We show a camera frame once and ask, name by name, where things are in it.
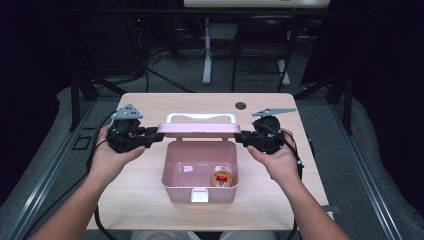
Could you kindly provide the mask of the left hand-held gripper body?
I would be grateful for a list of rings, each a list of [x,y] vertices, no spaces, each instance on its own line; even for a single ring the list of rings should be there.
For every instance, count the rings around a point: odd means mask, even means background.
[[[106,140],[115,152],[129,152],[144,145],[146,128],[140,126],[143,114],[132,104],[118,109],[110,118],[112,125],[108,129]]]

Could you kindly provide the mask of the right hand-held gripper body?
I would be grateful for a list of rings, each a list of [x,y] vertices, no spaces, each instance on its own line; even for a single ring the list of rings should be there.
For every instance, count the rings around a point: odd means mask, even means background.
[[[283,146],[287,146],[294,154],[296,145],[289,143],[287,137],[292,138],[287,130],[281,128],[277,114],[294,112],[294,108],[265,108],[253,113],[257,119],[252,123],[255,131],[249,145],[266,154],[274,154]]]

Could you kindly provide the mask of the round gold tin red label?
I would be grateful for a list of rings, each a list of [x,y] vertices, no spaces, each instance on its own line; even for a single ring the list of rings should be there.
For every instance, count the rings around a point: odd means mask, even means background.
[[[231,187],[233,176],[228,171],[216,171],[211,175],[211,184],[213,187]]]

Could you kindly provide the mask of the pink lidded storage box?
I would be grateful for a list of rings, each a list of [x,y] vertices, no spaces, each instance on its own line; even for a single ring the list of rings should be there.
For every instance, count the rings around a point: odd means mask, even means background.
[[[237,146],[240,132],[230,113],[171,113],[159,125],[171,141],[167,145],[162,184],[176,203],[229,203],[238,186]],[[211,175],[228,171],[231,187],[213,187]]]

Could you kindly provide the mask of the person's right hand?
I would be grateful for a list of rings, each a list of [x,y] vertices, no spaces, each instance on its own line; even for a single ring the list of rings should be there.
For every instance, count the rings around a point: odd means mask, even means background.
[[[301,183],[297,170],[297,159],[294,153],[295,141],[292,132],[283,129],[284,145],[274,154],[265,154],[248,146],[247,150],[251,156],[263,164],[274,180],[283,190],[294,189]]]

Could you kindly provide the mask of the person's left hand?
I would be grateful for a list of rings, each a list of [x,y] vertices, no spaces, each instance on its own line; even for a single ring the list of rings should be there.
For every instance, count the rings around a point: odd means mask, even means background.
[[[146,150],[141,146],[129,152],[115,152],[106,140],[109,128],[110,124],[102,127],[99,132],[97,148],[87,177],[87,182],[103,188],[109,185],[128,163],[140,157]]]

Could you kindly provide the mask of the black metal stand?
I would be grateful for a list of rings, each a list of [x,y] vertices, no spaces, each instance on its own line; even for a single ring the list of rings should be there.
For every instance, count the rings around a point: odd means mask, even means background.
[[[329,86],[329,91],[325,97],[328,104],[338,104],[342,100],[342,125],[346,132],[352,135],[353,76],[351,70],[341,71],[324,81],[315,83],[296,94],[294,98],[296,100],[306,98],[326,86]]]
[[[126,93],[125,90],[107,81],[99,74],[87,72],[75,73],[70,82],[72,110],[72,122],[69,129],[70,132],[74,131],[81,121],[80,94],[83,94],[83,96],[89,101],[96,101],[98,99],[99,93],[94,87],[95,83],[106,87],[119,96]]]

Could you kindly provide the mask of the white desk leg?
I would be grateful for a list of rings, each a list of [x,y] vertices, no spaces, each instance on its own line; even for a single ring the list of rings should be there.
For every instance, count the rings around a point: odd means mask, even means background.
[[[278,65],[278,69],[280,71],[280,75],[283,79],[282,85],[284,87],[289,87],[291,85],[291,82],[290,82],[290,78],[289,78],[288,73],[287,73],[285,61],[284,60],[278,60],[277,65]]]
[[[211,55],[210,21],[208,18],[205,19],[204,41],[205,41],[205,60],[204,60],[202,82],[204,85],[210,85],[211,73],[212,73],[212,55]]]

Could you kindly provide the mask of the dark computer case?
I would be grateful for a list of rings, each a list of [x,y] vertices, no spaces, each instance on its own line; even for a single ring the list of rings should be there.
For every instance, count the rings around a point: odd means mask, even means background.
[[[87,15],[79,18],[79,24],[102,76],[141,74],[143,67],[123,17]]]

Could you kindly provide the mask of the person's left leg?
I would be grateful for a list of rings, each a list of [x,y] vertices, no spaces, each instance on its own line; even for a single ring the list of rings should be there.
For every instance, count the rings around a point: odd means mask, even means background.
[[[133,231],[131,240],[201,240],[194,232]]]

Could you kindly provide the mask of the black chair frame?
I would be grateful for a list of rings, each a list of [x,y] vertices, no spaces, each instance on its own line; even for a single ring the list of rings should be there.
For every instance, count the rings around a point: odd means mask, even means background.
[[[277,61],[284,60],[288,71],[297,36],[304,24],[303,18],[288,15],[256,15],[242,21],[234,37],[231,90],[235,90],[238,75],[277,74],[277,90],[280,91],[283,79]]]

